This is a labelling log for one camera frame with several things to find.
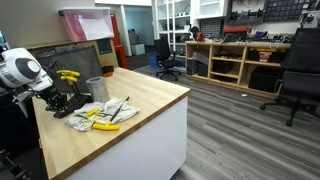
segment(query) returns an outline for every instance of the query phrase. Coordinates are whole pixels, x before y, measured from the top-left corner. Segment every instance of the white rag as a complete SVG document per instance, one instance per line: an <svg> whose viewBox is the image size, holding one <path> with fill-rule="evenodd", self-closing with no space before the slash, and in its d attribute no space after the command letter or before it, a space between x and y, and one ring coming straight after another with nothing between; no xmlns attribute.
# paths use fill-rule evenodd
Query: white rag
<svg viewBox="0 0 320 180"><path fill-rule="evenodd" d="M78 131L89 131L92 129L93 123L106 124L110 121L121 105L121 110L111 121L111 124L125 121L140 111L139 108L129 106L128 101L112 98L106 103L93 102L85 104L81 109L74 111L75 115L67 120L66 124ZM84 118L86 113L95 108L98 108L100 111L98 115L92 115L88 119Z"/></svg>

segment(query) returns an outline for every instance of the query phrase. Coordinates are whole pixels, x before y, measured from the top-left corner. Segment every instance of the laminate flooring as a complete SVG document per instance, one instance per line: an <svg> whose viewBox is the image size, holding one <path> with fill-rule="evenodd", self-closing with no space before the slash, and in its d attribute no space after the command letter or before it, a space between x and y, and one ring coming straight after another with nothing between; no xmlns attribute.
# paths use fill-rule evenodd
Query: laminate flooring
<svg viewBox="0 0 320 180"><path fill-rule="evenodd" d="M155 77L148 66L136 72ZM259 109L262 98L185 78L166 81L192 89L187 159L172 180L320 179L320 120L285 107Z"/></svg>

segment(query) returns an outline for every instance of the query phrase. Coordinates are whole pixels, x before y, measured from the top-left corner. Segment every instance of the black office chair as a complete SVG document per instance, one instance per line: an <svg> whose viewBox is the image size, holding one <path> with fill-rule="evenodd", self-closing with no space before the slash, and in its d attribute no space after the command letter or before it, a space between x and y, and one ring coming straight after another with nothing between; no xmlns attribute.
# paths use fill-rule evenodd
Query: black office chair
<svg viewBox="0 0 320 180"><path fill-rule="evenodd" d="M178 80L178 77L173 74L174 72L179 73L181 75L180 71L171 70L174 66L177 66L180 61L176 60L176 53L173 52L173 57L171 58L171 52L169 48L168 41L166 39L157 39L154 40L154 44L156 46L156 58L157 58L157 65L164 69L164 71L157 72L156 76L158 77L159 74L162 74L160 76L160 79L163 78L163 76L171 74L176 78L176 81Z"/></svg>
<svg viewBox="0 0 320 180"><path fill-rule="evenodd" d="M265 110L269 105L290 107L291 117L286 122L287 126L292 126L297 110L320 119L320 115L315 113L317 105L301 103L302 98L320 97L320 28L297 29L291 48L281 62L281 70L280 96L275 99L276 103L264 103L260 109ZM297 99L293 101L283 95L293 95Z"/></svg>

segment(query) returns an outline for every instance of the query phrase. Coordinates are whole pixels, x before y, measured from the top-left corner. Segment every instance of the pink box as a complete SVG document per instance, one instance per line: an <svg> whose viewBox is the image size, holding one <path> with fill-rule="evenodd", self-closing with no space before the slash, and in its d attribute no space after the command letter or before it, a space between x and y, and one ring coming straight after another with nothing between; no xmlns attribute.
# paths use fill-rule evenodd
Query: pink box
<svg viewBox="0 0 320 180"><path fill-rule="evenodd" d="M72 42L113 38L110 8L63 8L59 15Z"/></svg>

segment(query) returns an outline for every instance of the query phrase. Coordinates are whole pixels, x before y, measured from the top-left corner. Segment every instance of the butcher block countertop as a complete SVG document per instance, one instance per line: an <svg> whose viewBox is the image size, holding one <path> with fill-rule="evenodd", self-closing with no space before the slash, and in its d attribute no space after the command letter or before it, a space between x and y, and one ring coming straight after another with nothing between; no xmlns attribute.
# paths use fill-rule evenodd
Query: butcher block countertop
<svg viewBox="0 0 320 180"><path fill-rule="evenodd" d="M111 98L129 96L129 105L140 108L134 117L119 123L119 131L78 132L65 124L70 115L56 119L53 112L45 111L45 101L33 98L49 179L65 179L191 92L189 88L122 68L116 68L105 81Z"/></svg>

